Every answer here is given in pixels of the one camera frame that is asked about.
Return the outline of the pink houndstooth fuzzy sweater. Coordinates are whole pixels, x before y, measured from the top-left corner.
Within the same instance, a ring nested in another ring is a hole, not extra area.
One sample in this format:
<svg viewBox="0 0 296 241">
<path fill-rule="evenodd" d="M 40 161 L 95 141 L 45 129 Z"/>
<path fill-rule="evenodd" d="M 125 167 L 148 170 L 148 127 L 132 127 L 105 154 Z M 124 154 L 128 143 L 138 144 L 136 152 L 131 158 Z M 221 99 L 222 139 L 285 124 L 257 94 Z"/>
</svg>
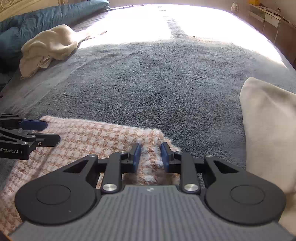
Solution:
<svg viewBox="0 0 296 241">
<path fill-rule="evenodd" d="M 179 176 L 164 172 L 160 145 L 167 142 L 173 151 L 179 148 L 157 129 L 136 128 L 112 123 L 43 116 L 48 123 L 44 133 L 56 133 L 60 143 L 52 148 L 37 148 L 29 160 L 1 159 L 1 232 L 9 234 L 21 224 L 14 198 L 24 184 L 70 164 L 88 154 L 107 158 L 111 153 L 129 150 L 140 143 L 141 154 L 135 174 L 123 175 L 125 184 L 177 185 Z"/>
</svg>

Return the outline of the cream fleece garment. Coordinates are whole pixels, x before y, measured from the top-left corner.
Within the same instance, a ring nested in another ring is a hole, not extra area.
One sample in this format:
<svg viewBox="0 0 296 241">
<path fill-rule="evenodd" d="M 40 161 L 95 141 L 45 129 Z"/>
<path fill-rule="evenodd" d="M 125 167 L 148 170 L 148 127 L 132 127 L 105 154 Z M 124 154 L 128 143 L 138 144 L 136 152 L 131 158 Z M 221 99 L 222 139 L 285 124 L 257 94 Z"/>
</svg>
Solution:
<svg viewBox="0 0 296 241">
<path fill-rule="evenodd" d="M 53 60 L 65 60 L 83 41 L 91 38 L 85 32 L 75 32 L 68 25 L 58 25 L 37 34 L 22 46 L 19 65 L 22 78 L 48 68 Z"/>
</svg>

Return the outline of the folded cream garment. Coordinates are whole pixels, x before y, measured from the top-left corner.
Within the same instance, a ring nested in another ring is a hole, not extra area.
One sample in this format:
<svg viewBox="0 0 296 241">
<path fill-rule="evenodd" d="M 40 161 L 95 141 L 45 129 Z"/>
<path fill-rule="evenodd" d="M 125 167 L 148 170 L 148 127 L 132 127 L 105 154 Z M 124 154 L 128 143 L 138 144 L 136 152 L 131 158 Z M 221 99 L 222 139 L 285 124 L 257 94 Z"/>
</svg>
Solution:
<svg viewBox="0 0 296 241">
<path fill-rule="evenodd" d="M 287 204 L 280 224 L 295 234 L 295 94 L 250 77 L 239 98 L 246 169 L 283 190 Z"/>
</svg>

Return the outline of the teal quilted duvet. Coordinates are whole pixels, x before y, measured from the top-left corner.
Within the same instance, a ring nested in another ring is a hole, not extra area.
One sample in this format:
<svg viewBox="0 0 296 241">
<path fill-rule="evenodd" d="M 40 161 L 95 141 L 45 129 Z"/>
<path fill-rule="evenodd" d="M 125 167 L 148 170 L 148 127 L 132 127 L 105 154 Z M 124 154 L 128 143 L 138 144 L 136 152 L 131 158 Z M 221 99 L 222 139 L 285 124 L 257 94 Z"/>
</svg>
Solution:
<svg viewBox="0 0 296 241">
<path fill-rule="evenodd" d="M 53 6 L 13 16 L 1 22 L 1 74 L 16 71 L 22 46 L 38 33 L 57 25 L 73 25 L 97 11 L 109 8 L 109 1 L 83 1 Z"/>
</svg>

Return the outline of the cream carved wooden headboard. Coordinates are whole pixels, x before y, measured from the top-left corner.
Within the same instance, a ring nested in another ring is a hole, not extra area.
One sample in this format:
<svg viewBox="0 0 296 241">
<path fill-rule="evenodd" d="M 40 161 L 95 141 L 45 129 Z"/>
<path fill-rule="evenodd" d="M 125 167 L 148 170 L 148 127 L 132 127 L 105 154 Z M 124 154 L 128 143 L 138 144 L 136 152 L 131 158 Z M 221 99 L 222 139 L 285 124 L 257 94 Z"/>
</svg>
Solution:
<svg viewBox="0 0 296 241">
<path fill-rule="evenodd" d="M 1 14 L 8 14 L 9 16 L 17 13 L 27 13 L 38 9 L 45 9 L 52 6 L 62 6 L 69 4 L 67 0 L 2 0 Z"/>
</svg>

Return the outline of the grey fleece bed blanket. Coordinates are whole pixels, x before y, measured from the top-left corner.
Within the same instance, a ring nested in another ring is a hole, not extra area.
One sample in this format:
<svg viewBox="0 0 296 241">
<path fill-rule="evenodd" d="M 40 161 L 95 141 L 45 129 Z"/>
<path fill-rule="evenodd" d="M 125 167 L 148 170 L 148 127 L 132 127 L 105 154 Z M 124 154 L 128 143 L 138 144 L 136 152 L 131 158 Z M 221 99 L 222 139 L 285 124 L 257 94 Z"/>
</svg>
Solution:
<svg viewBox="0 0 296 241">
<path fill-rule="evenodd" d="M 175 145 L 245 167 L 239 101 L 255 77 L 295 91 L 295 69 L 260 32 L 219 9 L 142 5 L 70 26 L 93 38 L 22 79 L 1 74 L 1 112 L 161 130 Z"/>
</svg>

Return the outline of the white desk with drawers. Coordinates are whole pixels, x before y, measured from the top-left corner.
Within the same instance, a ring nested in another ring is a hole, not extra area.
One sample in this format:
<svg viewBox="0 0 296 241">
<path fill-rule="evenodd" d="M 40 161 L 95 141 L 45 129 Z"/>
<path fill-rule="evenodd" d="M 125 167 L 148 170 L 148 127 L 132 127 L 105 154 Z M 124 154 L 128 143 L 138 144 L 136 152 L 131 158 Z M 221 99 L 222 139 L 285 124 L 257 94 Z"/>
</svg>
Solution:
<svg viewBox="0 0 296 241">
<path fill-rule="evenodd" d="M 262 24 L 260 32 L 274 45 L 280 47 L 295 47 L 295 24 L 279 12 L 249 1 L 248 17 Z"/>
</svg>

